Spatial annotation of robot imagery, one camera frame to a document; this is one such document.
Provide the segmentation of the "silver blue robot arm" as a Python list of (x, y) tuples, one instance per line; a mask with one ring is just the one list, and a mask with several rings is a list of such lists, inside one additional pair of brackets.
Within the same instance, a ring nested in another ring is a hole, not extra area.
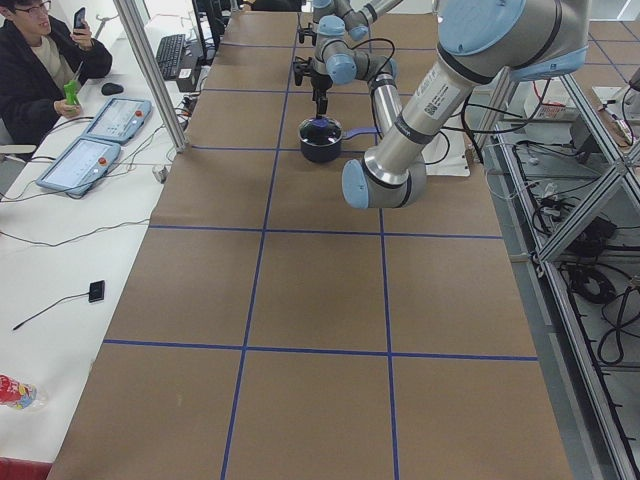
[(310, 37), (316, 46), (321, 36), (342, 39), (345, 34), (354, 41), (362, 40), (381, 16), (400, 3), (400, 0), (368, 1), (356, 10), (347, 0), (313, 0), (313, 20), (306, 27), (298, 25), (298, 41), (304, 43)]
[(436, 61), (403, 104), (394, 60), (345, 41), (363, 39), (395, 5), (371, 1), (354, 10), (347, 1), (316, 1), (312, 25), (298, 31), (315, 47), (312, 57), (293, 63), (297, 83), (310, 77), (316, 103), (315, 116), (298, 130), (307, 160), (330, 162), (341, 153), (343, 132), (326, 115), (327, 91), (354, 80), (369, 86), (382, 139), (342, 171), (344, 199), (357, 209), (414, 203), (426, 187), (425, 146), (473, 89), (491, 83), (503, 68), (515, 82), (531, 81), (572, 73), (586, 59), (587, 1), (448, 1), (439, 14)]

